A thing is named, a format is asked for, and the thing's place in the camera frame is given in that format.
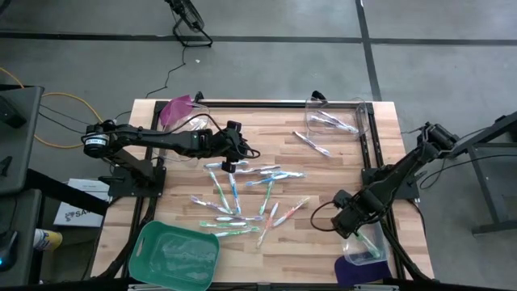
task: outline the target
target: gray floor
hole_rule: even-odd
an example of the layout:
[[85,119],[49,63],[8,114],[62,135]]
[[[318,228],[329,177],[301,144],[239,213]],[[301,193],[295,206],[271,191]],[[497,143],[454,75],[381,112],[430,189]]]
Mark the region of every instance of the gray floor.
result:
[[[361,35],[353,0],[193,2],[207,32],[215,36]],[[364,8],[371,37],[517,39],[515,1],[364,0]],[[171,25],[168,7],[159,0],[17,0],[0,16],[0,29],[30,32],[168,35]],[[81,96],[103,118],[129,110],[134,99],[162,86],[166,71],[181,63],[182,50],[176,42],[5,39],[0,48],[0,66],[25,84]],[[373,45],[372,51],[382,99],[395,102],[402,130],[429,120],[461,136],[517,108],[515,46]],[[305,99],[320,90],[330,99],[372,100],[361,44],[224,42],[189,49],[185,61],[187,65],[171,75],[169,88],[154,97],[203,91],[210,99]],[[0,82],[12,80],[0,74]],[[48,97],[44,103],[95,121],[69,99]],[[77,134],[46,120],[39,121],[37,130],[55,143],[78,143]],[[415,139],[404,136],[407,150]],[[56,150],[39,143],[31,166],[59,180],[107,173],[104,163],[80,149]],[[436,162],[426,170],[438,167]],[[421,194],[437,279],[517,289],[517,231],[477,238],[470,234],[474,226],[490,222],[472,166],[451,169]],[[58,250],[46,277],[77,279],[90,250],[91,242]],[[70,260],[74,254],[81,254],[81,263]]]

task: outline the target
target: clear plastic container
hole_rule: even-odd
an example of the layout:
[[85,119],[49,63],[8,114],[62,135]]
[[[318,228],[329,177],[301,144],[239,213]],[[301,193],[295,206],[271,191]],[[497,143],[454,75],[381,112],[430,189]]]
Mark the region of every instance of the clear plastic container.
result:
[[[182,100],[172,100],[168,106],[165,115],[160,116],[163,132],[174,130],[175,133],[181,133],[182,131],[209,128],[210,119],[207,116],[197,116],[193,120],[188,121],[181,128],[178,128],[193,116],[201,113],[209,115],[210,109],[208,107],[197,103],[184,102]],[[177,154],[173,150],[154,149],[153,153],[163,157],[166,162],[184,162],[185,165],[191,165],[192,167],[196,167],[198,164],[197,158],[187,158]]]
[[358,234],[359,237],[352,234],[341,241],[345,259],[349,263],[360,266],[388,260],[388,243],[379,222],[361,226]]
[[305,101],[305,136],[318,139],[321,135],[347,135],[357,140],[368,130],[366,103],[361,98],[347,102],[356,108],[337,108],[327,100],[308,98]]

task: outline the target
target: yellow cable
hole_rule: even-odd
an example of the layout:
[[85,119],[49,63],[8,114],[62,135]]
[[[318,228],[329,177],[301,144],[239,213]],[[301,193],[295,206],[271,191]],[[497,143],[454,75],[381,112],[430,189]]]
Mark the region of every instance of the yellow cable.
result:
[[8,71],[8,70],[6,70],[6,69],[4,69],[4,68],[2,68],[2,67],[0,67],[0,70],[1,70],[2,72],[6,73],[9,77],[13,78],[13,80],[15,80],[15,81],[18,83],[18,85],[19,85],[19,86],[21,86],[22,88],[25,88],[25,87],[23,86],[23,84],[18,80],[18,78],[16,78],[13,74],[9,73],[9,71]]
[[[25,88],[23,86],[23,84],[18,80],[18,78],[16,78],[13,74],[9,73],[9,71],[3,69],[2,67],[0,67],[0,70],[2,72],[6,73],[7,75],[9,75],[9,77],[13,78],[13,80],[15,80],[20,87]],[[103,122],[103,119],[100,118],[99,114],[95,111],[95,109],[93,107],[91,107],[91,105],[89,105],[87,101],[77,97],[76,95],[71,95],[71,94],[68,94],[68,93],[61,93],[61,92],[51,92],[51,93],[45,93],[41,97],[45,97],[45,96],[65,96],[65,97],[69,97],[69,98],[72,98],[72,99],[76,99],[77,101],[85,104],[95,114],[95,117],[97,117],[97,119],[100,122]],[[42,144],[44,144],[46,146],[51,146],[51,147],[54,147],[54,148],[64,149],[64,150],[77,149],[78,147],[83,146],[83,144],[81,144],[81,145],[55,145],[55,144],[50,143],[48,141],[42,140],[40,137],[38,137],[36,135],[34,135],[34,138],[37,141],[41,142]]]

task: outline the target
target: teal tray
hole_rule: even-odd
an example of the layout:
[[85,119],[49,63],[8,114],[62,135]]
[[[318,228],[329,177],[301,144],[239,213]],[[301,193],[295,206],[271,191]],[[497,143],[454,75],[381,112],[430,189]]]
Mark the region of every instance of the teal tray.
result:
[[219,240],[152,221],[144,226],[129,260],[129,273],[139,281],[177,291],[204,291],[212,283]]

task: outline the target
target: wooden tabletop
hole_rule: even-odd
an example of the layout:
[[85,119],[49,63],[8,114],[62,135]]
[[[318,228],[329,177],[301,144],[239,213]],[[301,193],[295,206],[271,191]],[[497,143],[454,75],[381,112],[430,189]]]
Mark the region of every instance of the wooden tabletop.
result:
[[[149,128],[156,100],[135,100],[130,124]],[[380,146],[386,164],[395,163],[406,153],[402,143],[395,106],[391,102],[375,102],[376,125]],[[334,109],[329,113],[347,119],[349,109]],[[325,157],[307,146],[292,134],[293,130],[305,131],[304,109],[292,108],[210,108],[210,115],[225,127],[227,120],[242,123],[243,137],[248,144],[262,153],[260,158],[249,160],[251,167],[280,164],[286,171],[303,171],[303,179],[286,179],[273,187],[267,213],[275,202],[280,206],[275,217],[294,206],[300,198],[310,197],[309,203],[298,210],[284,224],[270,230],[260,248],[256,242],[259,234],[220,238],[221,252],[214,282],[278,282],[278,283],[335,283],[334,262],[343,255],[342,239],[335,232],[324,233],[315,230],[309,223],[311,213],[320,204],[332,199],[339,189],[350,193],[361,187],[360,171],[363,159],[359,143],[350,134],[327,134],[315,137],[319,146],[330,151]],[[145,148],[126,148],[138,158],[143,158]],[[195,195],[201,200],[220,202],[217,190],[203,165],[220,162],[222,158],[191,160],[186,162],[167,161],[167,179],[162,198],[158,200],[155,219],[173,226],[182,226],[203,232],[217,232],[202,229],[200,221],[213,221],[219,213],[190,202]],[[228,175],[217,171],[229,204],[233,206]],[[242,213],[246,216],[258,214],[266,191],[265,185],[245,186],[246,181],[258,180],[259,175],[236,175],[237,189]],[[109,208],[95,255],[92,276],[104,271],[127,242],[132,220],[134,198],[122,198]],[[396,200],[393,204],[398,237],[402,246],[430,277],[433,277],[431,261],[427,251],[420,216],[406,201]],[[336,209],[323,208],[316,223],[329,227],[329,218]],[[395,273],[393,256],[389,259],[392,273]]]

